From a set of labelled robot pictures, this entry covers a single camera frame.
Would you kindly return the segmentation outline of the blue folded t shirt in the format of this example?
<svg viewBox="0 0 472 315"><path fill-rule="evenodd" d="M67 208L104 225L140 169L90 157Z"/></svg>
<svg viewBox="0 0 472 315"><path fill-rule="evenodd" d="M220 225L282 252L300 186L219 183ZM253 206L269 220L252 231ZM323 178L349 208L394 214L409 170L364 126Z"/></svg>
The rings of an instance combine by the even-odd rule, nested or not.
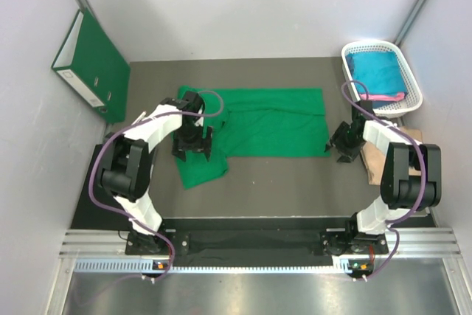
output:
<svg viewBox="0 0 472 315"><path fill-rule="evenodd" d="M394 52L357 52L346 57L348 69L358 93L407 93L406 84Z"/></svg>

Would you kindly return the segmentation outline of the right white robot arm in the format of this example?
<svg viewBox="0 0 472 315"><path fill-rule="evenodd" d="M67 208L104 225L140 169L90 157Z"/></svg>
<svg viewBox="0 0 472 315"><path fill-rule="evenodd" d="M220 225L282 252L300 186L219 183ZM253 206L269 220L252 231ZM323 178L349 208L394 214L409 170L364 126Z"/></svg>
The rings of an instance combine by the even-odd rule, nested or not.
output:
<svg viewBox="0 0 472 315"><path fill-rule="evenodd" d="M384 241L388 227L417 211L435 207L441 199L441 150L423 144L374 115L372 102L357 101L351 122L342 122L325 145L336 149L340 163L351 163L365 144L374 145L385 156L380 195L347 220L342 233L322 235L324 250L341 256L367 252Z"/></svg>

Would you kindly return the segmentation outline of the aluminium frame rail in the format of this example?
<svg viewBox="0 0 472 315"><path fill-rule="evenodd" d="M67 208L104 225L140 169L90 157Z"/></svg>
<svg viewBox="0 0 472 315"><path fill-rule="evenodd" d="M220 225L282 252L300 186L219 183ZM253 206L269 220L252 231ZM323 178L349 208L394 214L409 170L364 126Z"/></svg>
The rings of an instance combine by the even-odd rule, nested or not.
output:
<svg viewBox="0 0 472 315"><path fill-rule="evenodd" d="M303 251L310 255L355 255L368 253L368 247L357 243L347 246L341 230L317 231L314 229L247 229L197 230L166 233L178 256L196 254L202 250L268 250ZM401 228L399 238L386 232L374 241L374 253L385 257L398 242L395 257L456 257L459 245L448 228ZM70 230L66 233L60 256L62 257L119 257L145 256L136 240L127 233L97 230Z"/></svg>

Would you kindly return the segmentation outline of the beige folded t shirt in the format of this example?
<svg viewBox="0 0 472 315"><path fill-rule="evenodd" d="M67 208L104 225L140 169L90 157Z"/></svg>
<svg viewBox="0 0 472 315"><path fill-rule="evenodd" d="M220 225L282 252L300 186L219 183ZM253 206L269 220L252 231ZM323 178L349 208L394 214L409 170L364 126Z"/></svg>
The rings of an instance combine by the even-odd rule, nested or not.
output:
<svg viewBox="0 0 472 315"><path fill-rule="evenodd" d="M400 130L419 142L423 141L423 134L420 130L404 127L400 127ZM367 170L368 182L370 185L381 185L381 178L384 172L384 164L386 162L386 152L388 145L389 143L385 141L382 143L382 146L378 148L378 146L374 143L366 142L366 144L361 149L361 158ZM410 167L409 175L420 176L421 172L419 168Z"/></svg>

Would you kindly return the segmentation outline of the green t shirt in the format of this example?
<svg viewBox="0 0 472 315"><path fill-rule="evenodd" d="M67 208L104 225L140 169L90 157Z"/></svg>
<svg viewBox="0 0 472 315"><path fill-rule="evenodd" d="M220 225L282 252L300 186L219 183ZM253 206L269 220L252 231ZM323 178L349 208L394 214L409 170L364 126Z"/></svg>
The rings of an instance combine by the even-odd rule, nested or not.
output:
<svg viewBox="0 0 472 315"><path fill-rule="evenodd" d="M261 89L194 88L212 117L212 152L176 160L184 189L219 179L232 157L322 158L329 140L323 91L316 87Z"/></svg>

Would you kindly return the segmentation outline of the pink folded t shirt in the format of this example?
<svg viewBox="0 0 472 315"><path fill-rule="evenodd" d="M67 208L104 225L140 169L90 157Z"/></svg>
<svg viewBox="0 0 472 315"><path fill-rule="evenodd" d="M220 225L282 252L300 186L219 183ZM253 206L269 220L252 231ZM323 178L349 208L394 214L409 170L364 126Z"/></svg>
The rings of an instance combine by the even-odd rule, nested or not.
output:
<svg viewBox="0 0 472 315"><path fill-rule="evenodd" d="M398 102L405 98L406 93L402 91L393 95L360 93L358 96L362 100L371 100L371 101L380 101L380 102Z"/></svg>

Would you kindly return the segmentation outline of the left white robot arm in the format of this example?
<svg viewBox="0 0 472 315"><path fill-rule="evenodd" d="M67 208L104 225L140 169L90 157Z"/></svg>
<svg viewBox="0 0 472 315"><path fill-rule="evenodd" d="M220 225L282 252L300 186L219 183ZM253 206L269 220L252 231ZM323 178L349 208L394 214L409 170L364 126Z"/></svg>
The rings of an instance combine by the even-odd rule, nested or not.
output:
<svg viewBox="0 0 472 315"><path fill-rule="evenodd" d="M163 218L150 198L149 187L157 146L172 136L171 153L186 162L191 153L206 160L212 153L213 129L202 94L186 91L181 99L166 98L150 114L142 113L120 134L110 134L94 180L127 214L131 230L129 255L157 255L169 249L161 230Z"/></svg>

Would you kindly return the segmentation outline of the white plastic basket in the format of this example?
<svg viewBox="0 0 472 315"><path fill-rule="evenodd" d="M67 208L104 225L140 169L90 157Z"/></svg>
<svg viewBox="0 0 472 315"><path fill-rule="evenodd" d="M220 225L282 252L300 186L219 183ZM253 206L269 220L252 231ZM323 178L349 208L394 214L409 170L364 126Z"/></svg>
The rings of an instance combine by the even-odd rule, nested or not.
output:
<svg viewBox="0 0 472 315"><path fill-rule="evenodd" d="M373 101L378 116L398 118L417 110L423 95L403 53L393 43L362 40L341 50L343 72L354 101Z"/></svg>

